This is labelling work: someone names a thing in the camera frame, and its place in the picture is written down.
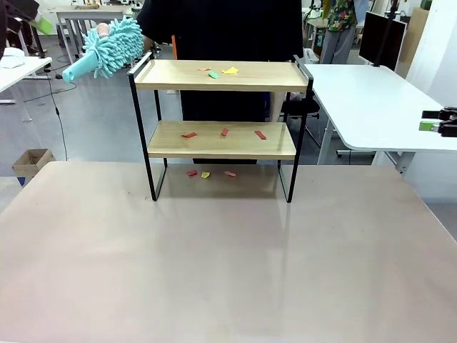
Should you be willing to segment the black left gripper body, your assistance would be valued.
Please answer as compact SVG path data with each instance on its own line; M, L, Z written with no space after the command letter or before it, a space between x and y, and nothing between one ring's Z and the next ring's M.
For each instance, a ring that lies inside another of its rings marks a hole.
M28 22L30 25L40 27L39 3L34 0L7 0L6 1L6 27L8 31L18 31L20 23Z

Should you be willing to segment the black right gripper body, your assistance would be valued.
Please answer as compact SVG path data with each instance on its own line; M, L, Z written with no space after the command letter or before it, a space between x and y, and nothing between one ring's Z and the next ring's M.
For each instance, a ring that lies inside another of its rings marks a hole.
M457 137L456 107L445 107L440 110L439 133L443 137Z

